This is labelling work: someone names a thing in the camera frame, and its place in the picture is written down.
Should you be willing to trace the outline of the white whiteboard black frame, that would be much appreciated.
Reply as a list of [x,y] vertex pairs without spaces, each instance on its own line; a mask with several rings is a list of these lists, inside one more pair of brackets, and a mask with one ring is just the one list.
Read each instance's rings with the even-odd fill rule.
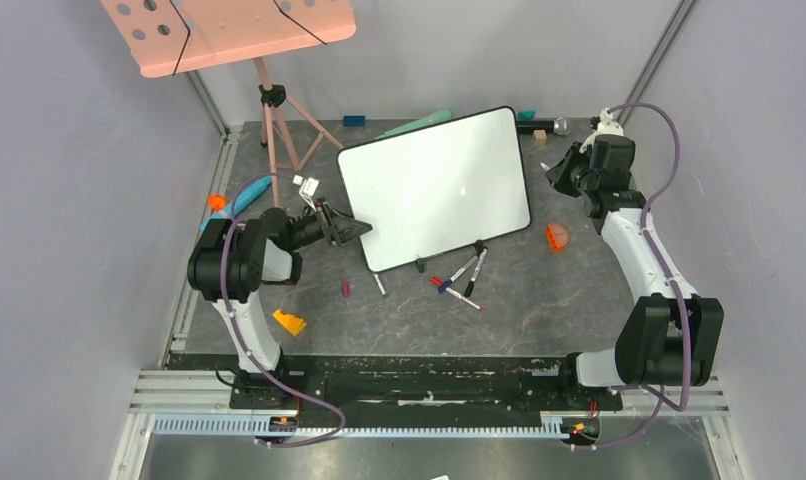
[[341,150],[367,267],[382,272],[531,223],[516,113],[492,108]]

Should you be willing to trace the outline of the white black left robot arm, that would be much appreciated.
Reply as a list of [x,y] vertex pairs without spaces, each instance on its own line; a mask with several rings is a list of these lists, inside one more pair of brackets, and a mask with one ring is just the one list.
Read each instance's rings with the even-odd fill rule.
[[243,223],[216,218],[203,229],[188,260],[188,283],[221,315],[238,352],[239,368],[265,371],[254,392],[267,406],[285,405],[293,381],[276,370],[282,348],[270,332],[260,287],[297,284],[301,248],[319,241],[340,246],[372,230],[370,223],[336,210],[323,198],[300,217],[272,207]]

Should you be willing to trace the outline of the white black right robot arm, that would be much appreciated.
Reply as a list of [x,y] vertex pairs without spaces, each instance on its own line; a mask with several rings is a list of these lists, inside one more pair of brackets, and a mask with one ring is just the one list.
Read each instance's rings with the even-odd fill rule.
[[597,387],[698,387],[711,377],[723,307],[699,294],[663,248],[645,196],[631,187],[635,151],[633,140],[601,134],[573,143],[546,174],[554,190],[582,199],[635,301],[613,347],[568,355],[556,392],[570,408],[585,406]]

